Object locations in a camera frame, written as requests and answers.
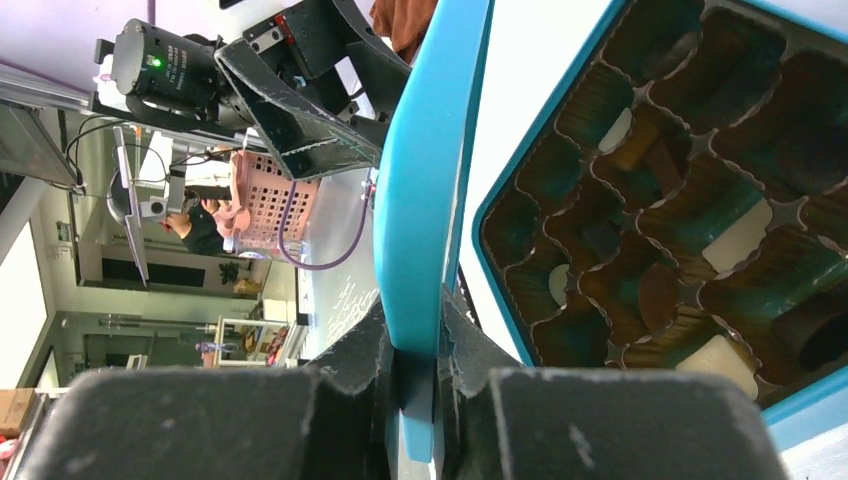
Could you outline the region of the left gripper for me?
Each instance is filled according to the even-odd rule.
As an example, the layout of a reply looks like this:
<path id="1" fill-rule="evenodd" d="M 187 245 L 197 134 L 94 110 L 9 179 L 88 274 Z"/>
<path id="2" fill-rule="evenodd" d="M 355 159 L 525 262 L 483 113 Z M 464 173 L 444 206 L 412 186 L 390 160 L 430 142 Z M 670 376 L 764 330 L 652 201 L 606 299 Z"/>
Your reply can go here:
<path id="1" fill-rule="evenodd" d="M 381 147 L 360 133 L 388 131 L 411 68 L 354 1 L 295 1 L 242 35 L 214 59 L 284 176 L 379 165 Z"/>

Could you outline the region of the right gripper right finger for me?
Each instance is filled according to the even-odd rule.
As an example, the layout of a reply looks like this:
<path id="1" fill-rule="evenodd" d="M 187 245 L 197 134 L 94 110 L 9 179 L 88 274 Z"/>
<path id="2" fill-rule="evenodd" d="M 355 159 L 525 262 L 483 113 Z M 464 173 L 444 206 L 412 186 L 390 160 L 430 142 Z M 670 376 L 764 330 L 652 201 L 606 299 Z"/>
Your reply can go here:
<path id="1" fill-rule="evenodd" d="M 526 367 L 442 294 L 441 479 L 782 479 L 759 408 L 697 372 Z"/>

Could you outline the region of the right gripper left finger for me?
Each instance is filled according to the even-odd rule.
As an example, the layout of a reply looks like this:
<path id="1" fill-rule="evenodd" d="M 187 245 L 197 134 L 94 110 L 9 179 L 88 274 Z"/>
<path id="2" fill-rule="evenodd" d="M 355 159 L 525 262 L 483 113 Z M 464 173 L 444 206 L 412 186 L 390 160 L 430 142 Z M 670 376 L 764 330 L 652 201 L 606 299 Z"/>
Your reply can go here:
<path id="1" fill-rule="evenodd" d="M 45 420 L 21 479 L 393 479 L 384 312 L 293 369 L 88 373 Z"/>

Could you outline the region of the teal box lid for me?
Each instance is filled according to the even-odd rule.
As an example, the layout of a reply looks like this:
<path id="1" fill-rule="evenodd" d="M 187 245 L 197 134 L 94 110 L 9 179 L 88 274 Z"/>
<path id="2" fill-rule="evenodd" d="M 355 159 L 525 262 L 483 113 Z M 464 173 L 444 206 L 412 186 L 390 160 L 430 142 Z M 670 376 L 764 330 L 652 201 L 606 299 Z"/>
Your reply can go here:
<path id="1" fill-rule="evenodd" d="M 434 455 L 443 294 L 453 292 L 494 4 L 441 1 L 401 95 L 374 208 L 377 285 L 409 459 Z"/>

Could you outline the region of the teal chocolate box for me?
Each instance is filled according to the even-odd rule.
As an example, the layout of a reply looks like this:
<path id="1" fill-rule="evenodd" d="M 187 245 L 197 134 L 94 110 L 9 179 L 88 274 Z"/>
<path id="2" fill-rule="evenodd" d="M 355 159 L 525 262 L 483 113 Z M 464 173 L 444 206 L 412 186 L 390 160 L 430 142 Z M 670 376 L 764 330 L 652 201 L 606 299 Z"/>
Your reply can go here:
<path id="1" fill-rule="evenodd" d="M 724 340 L 780 449 L 846 425 L 846 22 L 607 5 L 473 223 L 523 363 L 678 369 Z M 766 236 L 717 273 L 702 250 L 762 199 Z"/>

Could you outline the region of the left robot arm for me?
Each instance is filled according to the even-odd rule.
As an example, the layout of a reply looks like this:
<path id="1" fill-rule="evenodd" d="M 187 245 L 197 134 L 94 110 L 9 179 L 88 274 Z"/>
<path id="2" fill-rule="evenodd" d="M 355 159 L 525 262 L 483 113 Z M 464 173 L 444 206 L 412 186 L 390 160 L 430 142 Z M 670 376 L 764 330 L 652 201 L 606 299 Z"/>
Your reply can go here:
<path id="1" fill-rule="evenodd" d="M 376 167 L 410 75 L 352 1 L 298 1 L 259 15 L 233 40 L 129 20 L 95 60 L 125 109 L 105 115 L 171 132 L 254 130 L 296 181 Z"/>

